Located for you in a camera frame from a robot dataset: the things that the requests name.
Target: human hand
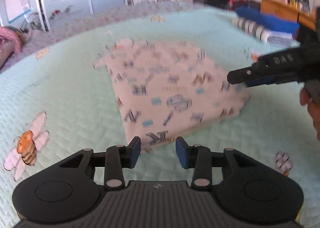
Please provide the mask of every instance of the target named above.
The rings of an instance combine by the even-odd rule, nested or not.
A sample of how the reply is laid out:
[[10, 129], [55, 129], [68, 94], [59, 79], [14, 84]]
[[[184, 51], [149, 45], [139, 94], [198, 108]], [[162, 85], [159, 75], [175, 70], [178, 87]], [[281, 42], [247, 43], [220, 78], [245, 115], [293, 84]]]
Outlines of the human hand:
[[313, 119], [313, 127], [317, 131], [317, 138], [320, 140], [320, 106], [310, 100], [308, 91], [303, 88], [300, 92], [300, 104], [308, 105], [308, 113]]

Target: pink patterned cloth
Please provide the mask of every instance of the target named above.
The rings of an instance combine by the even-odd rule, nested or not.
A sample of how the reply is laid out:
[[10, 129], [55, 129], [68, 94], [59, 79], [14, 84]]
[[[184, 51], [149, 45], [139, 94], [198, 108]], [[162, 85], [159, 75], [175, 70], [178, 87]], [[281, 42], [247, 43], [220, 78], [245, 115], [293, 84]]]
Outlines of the pink patterned cloth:
[[6, 40], [12, 40], [14, 44], [14, 53], [19, 54], [21, 52], [22, 42], [14, 31], [4, 27], [0, 27], [0, 38], [6, 39]]

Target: striped bee body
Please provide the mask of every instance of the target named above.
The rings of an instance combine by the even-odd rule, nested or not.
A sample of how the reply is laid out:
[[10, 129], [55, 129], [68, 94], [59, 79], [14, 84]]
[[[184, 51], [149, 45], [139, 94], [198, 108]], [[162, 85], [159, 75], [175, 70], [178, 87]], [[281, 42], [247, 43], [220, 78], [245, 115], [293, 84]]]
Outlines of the striped bee body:
[[28, 144], [26, 149], [21, 153], [21, 158], [26, 165], [33, 166], [36, 162], [37, 148], [33, 140]]

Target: blue folded cloth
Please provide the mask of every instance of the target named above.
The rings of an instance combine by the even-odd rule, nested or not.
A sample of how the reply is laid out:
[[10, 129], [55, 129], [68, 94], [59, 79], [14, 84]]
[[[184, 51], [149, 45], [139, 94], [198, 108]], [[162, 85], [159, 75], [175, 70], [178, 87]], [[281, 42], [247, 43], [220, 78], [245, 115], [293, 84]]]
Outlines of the blue folded cloth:
[[299, 29], [299, 23], [279, 19], [273, 15], [266, 15], [249, 7], [239, 7], [236, 9], [236, 13], [239, 17], [255, 21], [257, 24], [271, 31], [286, 32], [295, 35]]

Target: black robotic gripper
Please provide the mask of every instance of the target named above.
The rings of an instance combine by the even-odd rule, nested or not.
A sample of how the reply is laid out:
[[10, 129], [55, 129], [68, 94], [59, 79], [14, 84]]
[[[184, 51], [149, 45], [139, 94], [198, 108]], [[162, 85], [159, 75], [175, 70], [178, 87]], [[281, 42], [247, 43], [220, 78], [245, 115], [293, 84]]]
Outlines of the black robotic gripper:
[[[298, 228], [294, 220], [303, 192], [292, 179], [226, 148], [211, 152], [176, 139], [183, 168], [194, 168], [187, 181], [129, 181], [122, 168], [134, 168], [141, 142], [116, 145], [106, 152], [83, 149], [25, 179], [13, 191], [21, 219], [16, 227], [107, 228]], [[93, 181], [104, 167], [104, 185]], [[223, 180], [212, 184], [212, 167]]]

